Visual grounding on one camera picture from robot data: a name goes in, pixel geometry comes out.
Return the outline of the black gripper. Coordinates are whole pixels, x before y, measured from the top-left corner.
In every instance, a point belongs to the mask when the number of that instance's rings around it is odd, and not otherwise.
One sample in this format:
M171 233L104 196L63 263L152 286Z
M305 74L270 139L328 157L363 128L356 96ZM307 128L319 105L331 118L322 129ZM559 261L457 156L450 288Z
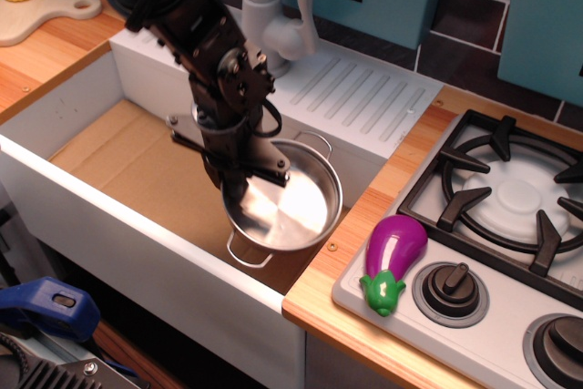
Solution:
M257 132L259 126L249 116L227 128L216 128L211 118L197 107L186 115L166 119L172 139L202 156L204 169L220 188L224 209L230 216L249 187L247 179L258 177L284 187L290 160L274 145L273 139Z

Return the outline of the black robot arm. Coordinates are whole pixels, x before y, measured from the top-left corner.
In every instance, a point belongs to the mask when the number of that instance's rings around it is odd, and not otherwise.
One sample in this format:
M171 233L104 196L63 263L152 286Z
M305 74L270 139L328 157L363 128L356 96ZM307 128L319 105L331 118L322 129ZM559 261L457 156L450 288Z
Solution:
M251 177L285 187L290 161L271 141L280 129L262 128L265 112L281 121L268 99L274 78L221 0L108 2L128 31L148 30L188 72L191 113L167 123L175 142L200 152L213 184L236 200Z

